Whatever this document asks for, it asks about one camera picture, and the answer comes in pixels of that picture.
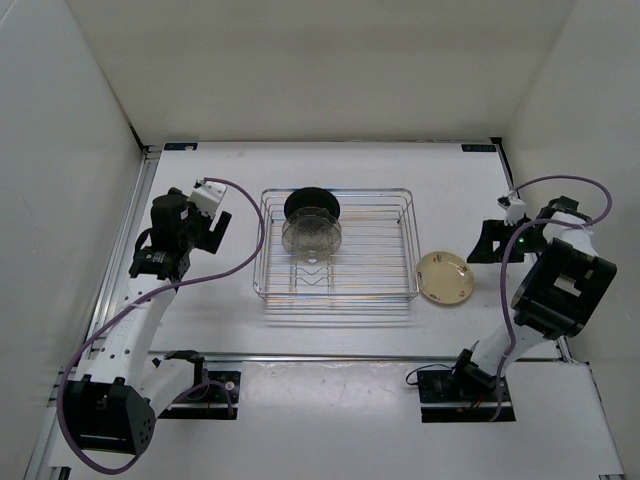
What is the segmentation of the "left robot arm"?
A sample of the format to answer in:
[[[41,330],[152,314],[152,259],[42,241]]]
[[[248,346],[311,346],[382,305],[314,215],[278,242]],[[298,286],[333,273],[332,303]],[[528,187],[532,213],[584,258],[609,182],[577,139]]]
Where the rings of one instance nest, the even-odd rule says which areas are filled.
[[[226,191],[221,183],[200,181],[188,195],[172,188],[152,201],[151,225],[134,247],[126,313],[84,374],[64,388],[64,417],[79,449],[139,456],[157,418],[178,396],[198,400],[208,392],[210,377],[198,352],[153,359],[149,350],[191,252],[218,250],[231,220],[218,209]]]

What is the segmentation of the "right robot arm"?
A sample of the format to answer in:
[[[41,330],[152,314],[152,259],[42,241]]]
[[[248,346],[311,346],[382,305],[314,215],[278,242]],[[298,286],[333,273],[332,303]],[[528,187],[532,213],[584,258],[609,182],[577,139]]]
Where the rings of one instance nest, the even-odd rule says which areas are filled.
[[[485,220],[479,240],[467,257],[472,264],[493,264],[506,259],[521,263],[528,253],[538,256],[510,303],[511,325],[500,325],[472,349],[459,355],[449,375],[449,387],[460,399],[490,395],[498,388],[507,368],[533,347],[562,336],[574,337],[587,324],[617,267],[599,256],[591,244],[590,218],[578,210],[579,202],[568,197],[549,201],[537,219],[552,224],[535,225],[516,236],[529,222]]]

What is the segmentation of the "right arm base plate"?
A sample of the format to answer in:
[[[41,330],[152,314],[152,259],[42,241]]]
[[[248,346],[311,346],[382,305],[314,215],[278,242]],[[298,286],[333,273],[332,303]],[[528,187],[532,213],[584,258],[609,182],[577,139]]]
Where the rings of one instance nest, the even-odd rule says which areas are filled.
[[[499,407],[494,423],[516,421],[508,383],[500,381],[497,390],[462,387],[444,364],[430,364],[410,370],[405,376],[408,387],[418,392],[423,424],[490,422]]]

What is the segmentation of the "black round plate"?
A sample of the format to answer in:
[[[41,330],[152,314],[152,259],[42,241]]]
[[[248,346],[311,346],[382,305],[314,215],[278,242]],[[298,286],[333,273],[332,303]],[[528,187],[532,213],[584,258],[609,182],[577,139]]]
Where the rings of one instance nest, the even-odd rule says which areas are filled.
[[[284,203],[286,219],[303,208],[325,209],[334,219],[340,217],[341,208],[337,198],[327,189],[304,187],[294,190]]]

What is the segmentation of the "clear glass plate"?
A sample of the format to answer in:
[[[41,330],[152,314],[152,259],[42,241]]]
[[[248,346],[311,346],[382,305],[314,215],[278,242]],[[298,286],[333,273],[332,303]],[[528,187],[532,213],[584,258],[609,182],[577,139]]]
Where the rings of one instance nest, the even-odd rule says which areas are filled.
[[[309,264],[327,261],[342,244],[340,223],[319,215],[287,220],[282,227],[282,246],[287,254]]]
[[[282,227],[282,244],[290,254],[335,253],[342,243],[342,228],[325,209],[298,210]]]

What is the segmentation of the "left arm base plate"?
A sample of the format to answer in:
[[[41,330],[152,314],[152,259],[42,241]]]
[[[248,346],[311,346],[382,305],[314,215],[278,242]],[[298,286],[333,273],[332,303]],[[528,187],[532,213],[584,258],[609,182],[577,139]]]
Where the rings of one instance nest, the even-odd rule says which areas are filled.
[[[233,421],[239,411],[242,372],[230,367],[212,367],[208,370],[207,385],[165,409],[159,419]]]

